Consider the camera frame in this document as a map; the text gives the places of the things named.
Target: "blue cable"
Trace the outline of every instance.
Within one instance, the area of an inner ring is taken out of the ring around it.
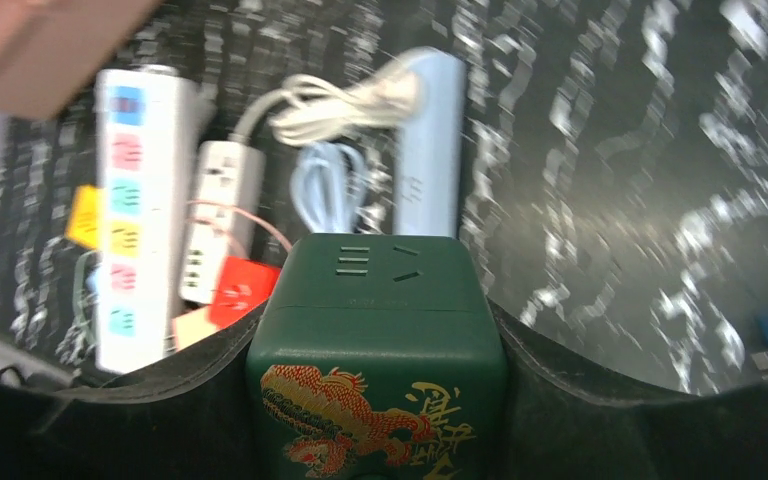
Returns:
[[[352,233],[366,198],[368,176],[366,161],[354,148],[313,143],[299,152],[290,178],[290,197],[311,232]]]

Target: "green box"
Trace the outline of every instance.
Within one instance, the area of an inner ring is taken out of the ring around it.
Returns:
[[[483,480],[507,366],[457,240],[314,234],[287,259],[246,377],[271,480]]]

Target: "marble table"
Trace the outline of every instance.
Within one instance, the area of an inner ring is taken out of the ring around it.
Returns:
[[[709,394],[757,377],[748,355],[764,348],[754,316],[768,308],[768,8],[169,0],[111,66],[180,69],[216,101],[205,138],[222,139],[287,75],[347,86],[420,45],[469,67],[460,238],[492,301],[652,384]],[[90,87],[57,121],[14,120],[0,169],[0,332],[67,366],[91,353],[74,323],[84,250],[63,231],[75,188],[96,182],[94,122]],[[394,137],[352,141],[374,172],[360,230],[387,233]],[[255,143],[269,156],[259,213],[298,239],[297,152],[268,129]],[[263,233],[254,255],[283,259]]]

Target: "coiled white cord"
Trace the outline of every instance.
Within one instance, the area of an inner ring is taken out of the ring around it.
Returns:
[[[290,196],[305,225],[314,233],[352,233],[368,181],[360,152],[347,145],[317,142],[299,152],[298,162],[290,178]]]
[[[255,101],[230,140],[248,144],[255,126],[279,102],[289,107],[268,120],[275,138],[292,147],[334,140],[356,127],[394,128],[418,107],[422,86],[408,69],[428,48],[408,50],[368,79],[345,90],[311,75],[288,77]]]

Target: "white power strip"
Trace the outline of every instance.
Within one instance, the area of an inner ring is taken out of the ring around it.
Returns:
[[[161,360],[177,295],[200,116],[174,69],[104,70],[96,82],[100,219],[96,363],[128,373]]]
[[[205,142],[201,147],[197,200],[232,205],[256,213],[263,181],[263,153],[237,142]],[[201,304],[213,301],[213,294],[229,253],[228,232],[248,255],[254,235],[254,222],[229,209],[195,205],[192,218],[210,220],[213,225],[190,226],[184,250],[181,297]]]

